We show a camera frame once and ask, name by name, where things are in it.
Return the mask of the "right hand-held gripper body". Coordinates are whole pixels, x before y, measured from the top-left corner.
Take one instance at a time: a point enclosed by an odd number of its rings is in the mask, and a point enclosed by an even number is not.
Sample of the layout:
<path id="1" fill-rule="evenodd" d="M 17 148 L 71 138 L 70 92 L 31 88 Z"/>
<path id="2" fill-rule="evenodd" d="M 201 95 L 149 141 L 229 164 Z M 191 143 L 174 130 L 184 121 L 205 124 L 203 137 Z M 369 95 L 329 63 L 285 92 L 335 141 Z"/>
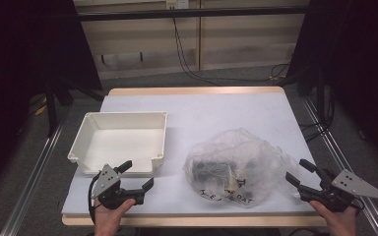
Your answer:
<path id="1" fill-rule="evenodd" d="M 343 170 L 335 176 L 326 169 L 318 168 L 320 190 L 298 184 L 300 198 L 305 202 L 317 201 L 329 211 L 345 211 L 348 207 L 363 209 L 353 202 L 358 197 L 378 199 L 378 189 L 349 170 Z"/>

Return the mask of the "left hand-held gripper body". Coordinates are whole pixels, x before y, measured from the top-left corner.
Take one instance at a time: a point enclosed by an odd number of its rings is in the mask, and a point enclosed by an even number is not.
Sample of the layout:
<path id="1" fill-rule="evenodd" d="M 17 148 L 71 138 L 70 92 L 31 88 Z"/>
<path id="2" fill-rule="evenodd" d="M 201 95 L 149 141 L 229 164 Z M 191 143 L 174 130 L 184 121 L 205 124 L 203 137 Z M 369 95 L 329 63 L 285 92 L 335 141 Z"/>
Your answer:
<path id="1" fill-rule="evenodd" d="M 116 209 L 129 199 L 134 199 L 136 205 L 142 205 L 144 196 L 137 195 L 139 189 L 123 189 L 121 187 L 121 174 L 116 173 L 114 168 L 105 164 L 98 173 L 95 187 L 92 188 L 92 199 L 98 199 L 104 207 L 109 209 Z"/>

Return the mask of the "clear plastic bag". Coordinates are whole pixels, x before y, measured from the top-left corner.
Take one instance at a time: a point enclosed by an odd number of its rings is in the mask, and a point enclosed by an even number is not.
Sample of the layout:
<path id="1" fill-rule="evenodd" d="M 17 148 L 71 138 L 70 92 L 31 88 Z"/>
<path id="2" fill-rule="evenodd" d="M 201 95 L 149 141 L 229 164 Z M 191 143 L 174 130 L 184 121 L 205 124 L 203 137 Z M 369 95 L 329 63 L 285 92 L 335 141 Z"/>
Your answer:
<path id="1" fill-rule="evenodd" d="M 194 160 L 250 162 L 259 181 L 252 188 L 240 188 L 234 194 L 229 194 L 225 190 L 197 189 L 189 177 Z M 255 207 L 262 204 L 278 188 L 294 198 L 298 196 L 297 191 L 288 185 L 284 178 L 286 172 L 298 172 L 298 164 L 293 157 L 243 128 L 222 132 L 206 142 L 193 146 L 186 157 L 184 171 L 192 189 L 209 201 L 227 202 L 239 207 Z"/>

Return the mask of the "long black box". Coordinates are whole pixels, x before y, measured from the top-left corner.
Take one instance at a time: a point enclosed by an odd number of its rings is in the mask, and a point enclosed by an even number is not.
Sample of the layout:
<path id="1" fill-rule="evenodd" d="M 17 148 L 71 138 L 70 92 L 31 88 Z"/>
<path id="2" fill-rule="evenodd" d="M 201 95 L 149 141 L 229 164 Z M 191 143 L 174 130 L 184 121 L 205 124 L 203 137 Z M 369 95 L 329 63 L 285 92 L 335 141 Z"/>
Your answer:
<path id="1" fill-rule="evenodd" d="M 238 189 L 252 188 L 259 181 L 250 162 L 237 163 L 232 160 L 194 160 L 189 175 L 195 188 L 218 191 L 224 190 L 229 176 L 238 180 Z"/>

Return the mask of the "person's left hand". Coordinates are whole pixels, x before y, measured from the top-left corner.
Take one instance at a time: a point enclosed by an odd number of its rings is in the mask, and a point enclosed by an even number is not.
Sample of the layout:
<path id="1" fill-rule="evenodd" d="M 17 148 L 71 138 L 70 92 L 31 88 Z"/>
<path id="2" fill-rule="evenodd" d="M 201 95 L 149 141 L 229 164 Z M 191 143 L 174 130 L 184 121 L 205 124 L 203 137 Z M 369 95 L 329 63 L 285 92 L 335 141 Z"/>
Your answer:
<path id="1" fill-rule="evenodd" d="M 120 228 L 122 216 L 136 203 L 134 199 L 126 200 L 116 209 L 102 206 L 94 200 L 94 236 L 115 236 Z"/>

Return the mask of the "person's right hand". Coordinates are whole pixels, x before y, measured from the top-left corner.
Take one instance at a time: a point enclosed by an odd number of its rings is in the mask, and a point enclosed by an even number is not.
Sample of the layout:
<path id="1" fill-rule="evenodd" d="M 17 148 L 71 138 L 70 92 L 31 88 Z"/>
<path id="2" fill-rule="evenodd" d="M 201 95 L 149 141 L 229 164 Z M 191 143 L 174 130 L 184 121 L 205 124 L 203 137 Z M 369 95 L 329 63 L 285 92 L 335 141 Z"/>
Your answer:
<path id="1" fill-rule="evenodd" d="M 317 201 L 309 204 L 325 219 L 331 236 L 356 236 L 355 207 L 349 206 L 344 212 L 332 212 Z"/>

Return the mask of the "white plastic tray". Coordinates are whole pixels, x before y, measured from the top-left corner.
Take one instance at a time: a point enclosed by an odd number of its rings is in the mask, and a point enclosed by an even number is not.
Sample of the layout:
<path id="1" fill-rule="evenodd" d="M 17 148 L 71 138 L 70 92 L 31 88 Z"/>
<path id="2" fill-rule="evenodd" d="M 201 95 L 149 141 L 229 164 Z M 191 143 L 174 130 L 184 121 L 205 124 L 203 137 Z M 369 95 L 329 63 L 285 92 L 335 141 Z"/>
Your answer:
<path id="1" fill-rule="evenodd" d="M 164 111 L 89 112 L 67 158 L 88 175 L 131 160 L 128 175 L 149 176 L 163 164 L 166 123 Z"/>

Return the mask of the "black tripod stand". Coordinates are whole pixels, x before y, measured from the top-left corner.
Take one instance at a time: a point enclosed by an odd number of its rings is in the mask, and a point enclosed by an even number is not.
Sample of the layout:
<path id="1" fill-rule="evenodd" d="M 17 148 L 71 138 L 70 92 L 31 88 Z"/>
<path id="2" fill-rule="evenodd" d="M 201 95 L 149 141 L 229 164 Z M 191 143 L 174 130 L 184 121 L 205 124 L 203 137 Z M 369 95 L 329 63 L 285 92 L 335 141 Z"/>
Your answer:
<path id="1" fill-rule="evenodd" d="M 51 137 L 58 127 L 55 99 L 58 99 L 62 106 L 72 105 L 74 98 L 70 93 L 70 89 L 77 90 L 80 93 L 88 97 L 91 97 L 97 101 L 103 101 L 104 99 L 103 95 L 96 93 L 90 88 L 85 88 L 84 86 L 81 86 L 76 82 L 72 82 L 60 77 L 47 79 L 45 84 L 46 107 L 49 122 L 49 130 L 47 137 Z"/>

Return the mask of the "white table mat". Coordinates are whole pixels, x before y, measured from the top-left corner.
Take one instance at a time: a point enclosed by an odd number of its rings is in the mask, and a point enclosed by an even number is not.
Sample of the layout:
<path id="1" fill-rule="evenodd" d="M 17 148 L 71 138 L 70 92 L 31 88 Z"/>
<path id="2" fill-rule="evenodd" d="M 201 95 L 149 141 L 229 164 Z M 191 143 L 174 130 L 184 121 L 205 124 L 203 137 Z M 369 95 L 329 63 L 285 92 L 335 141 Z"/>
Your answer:
<path id="1" fill-rule="evenodd" d="M 282 92 L 111 95 L 104 99 L 98 112 L 160 111 L 167 113 L 163 164 L 149 176 L 125 172 L 122 178 L 126 188 L 136 188 L 154 179 L 144 203 L 132 207 L 134 215 L 236 213 L 235 206 L 200 197 L 189 186 L 183 171 L 193 146 L 227 130 L 244 128 L 295 161 L 312 157 Z M 88 189 L 94 176 L 77 168 L 62 208 L 64 215 L 87 213 Z"/>

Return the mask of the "wooden table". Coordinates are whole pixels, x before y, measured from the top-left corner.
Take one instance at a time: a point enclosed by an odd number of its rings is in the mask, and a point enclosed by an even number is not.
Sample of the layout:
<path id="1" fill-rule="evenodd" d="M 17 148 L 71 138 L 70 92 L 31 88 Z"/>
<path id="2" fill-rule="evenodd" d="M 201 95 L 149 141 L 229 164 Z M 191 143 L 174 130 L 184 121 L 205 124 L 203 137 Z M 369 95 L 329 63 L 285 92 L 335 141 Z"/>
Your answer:
<path id="1" fill-rule="evenodd" d="M 264 93 L 282 92 L 279 87 L 229 87 L 229 88 L 115 88 L 111 95 L 163 95 L 163 94 L 216 94 L 216 93 Z M 131 210 L 123 218 L 125 226 L 137 227 L 293 227 L 321 226 L 324 223 L 312 207 L 276 189 L 255 207 L 237 207 L 230 214 L 184 214 L 184 215 L 134 215 Z M 89 211 L 84 215 L 66 216 L 62 221 L 70 226 L 87 226 L 92 220 Z"/>

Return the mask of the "black curtain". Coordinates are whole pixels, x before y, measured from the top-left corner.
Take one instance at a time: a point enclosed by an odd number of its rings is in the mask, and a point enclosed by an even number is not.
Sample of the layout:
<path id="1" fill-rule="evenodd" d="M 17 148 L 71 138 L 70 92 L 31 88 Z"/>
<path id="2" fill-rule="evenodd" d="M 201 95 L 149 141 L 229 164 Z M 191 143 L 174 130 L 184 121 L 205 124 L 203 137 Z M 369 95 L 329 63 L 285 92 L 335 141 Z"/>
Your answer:
<path id="1" fill-rule="evenodd" d="M 286 81 L 322 80 L 378 149 L 378 0 L 310 0 Z"/>
<path id="2" fill-rule="evenodd" d="M 0 170 L 29 116 L 30 99 L 100 89 L 73 0 L 0 0 Z"/>

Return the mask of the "black horizontal bar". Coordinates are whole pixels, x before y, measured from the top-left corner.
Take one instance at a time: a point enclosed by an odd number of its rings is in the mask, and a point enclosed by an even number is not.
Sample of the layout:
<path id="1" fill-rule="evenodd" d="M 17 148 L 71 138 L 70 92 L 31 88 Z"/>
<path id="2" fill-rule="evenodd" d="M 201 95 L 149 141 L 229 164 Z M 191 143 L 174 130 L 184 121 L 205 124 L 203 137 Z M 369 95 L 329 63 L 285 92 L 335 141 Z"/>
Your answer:
<path id="1" fill-rule="evenodd" d="M 120 21 L 120 20 L 147 20 L 165 18 L 199 18 L 199 17 L 226 17 L 226 16 L 255 16 L 255 15 L 290 15 L 305 14 L 309 11 L 306 6 L 282 7 L 254 7 L 254 8 L 212 8 L 212 9 L 179 9 L 153 10 L 132 12 L 90 12 L 81 13 L 78 18 L 81 22 Z"/>

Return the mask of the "aluminium floor rail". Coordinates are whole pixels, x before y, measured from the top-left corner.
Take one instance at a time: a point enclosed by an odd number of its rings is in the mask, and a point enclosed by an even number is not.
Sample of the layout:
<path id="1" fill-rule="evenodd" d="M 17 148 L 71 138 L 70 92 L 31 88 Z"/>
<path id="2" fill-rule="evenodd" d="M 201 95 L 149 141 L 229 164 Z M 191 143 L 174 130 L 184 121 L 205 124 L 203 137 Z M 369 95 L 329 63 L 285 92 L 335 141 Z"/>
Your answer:
<path id="1" fill-rule="evenodd" d="M 319 132 L 319 135 L 322 137 L 326 147 L 328 148 L 332 158 L 337 163 L 338 167 L 341 170 L 346 169 L 349 172 L 352 172 L 352 168 L 349 165 L 346 156 L 342 152 L 341 148 L 339 147 L 335 138 L 331 134 L 330 130 L 322 125 L 322 121 L 317 115 L 316 106 L 308 97 L 305 97 L 303 99 L 303 102 L 312 121 L 315 122 L 315 126 Z M 378 207 L 369 197 L 360 197 L 360 199 L 364 203 L 364 215 L 370 223 L 371 227 L 373 228 L 375 235 L 378 236 Z"/>
<path id="2" fill-rule="evenodd" d="M 24 218 L 31 205 L 34 193 L 40 183 L 40 179 L 44 173 L 47 163 L 53 153 L 55 146 L 59 140 L 60 134 L 63 130 L 64 121 L 61 121 L 47 138 L 44 148 L 34 166 L 34 169 L 29 177 L 29 180 L 21 195 L 19 196 L 15 206 L 13 207 L 4 227 L 0 232 L 0 236 L 17 236 Z"/>

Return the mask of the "white wall socket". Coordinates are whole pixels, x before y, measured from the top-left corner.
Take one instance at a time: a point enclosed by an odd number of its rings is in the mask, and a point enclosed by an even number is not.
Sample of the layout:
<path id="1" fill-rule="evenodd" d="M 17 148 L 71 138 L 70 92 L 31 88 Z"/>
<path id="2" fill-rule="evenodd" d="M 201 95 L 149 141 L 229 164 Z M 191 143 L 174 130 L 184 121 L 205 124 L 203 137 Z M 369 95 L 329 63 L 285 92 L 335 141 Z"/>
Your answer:
<path id="1" fill-rule="evenodd" d="M 189 0 L 166 0 L 165 4 L 169 10 L 189 8 Z"/>

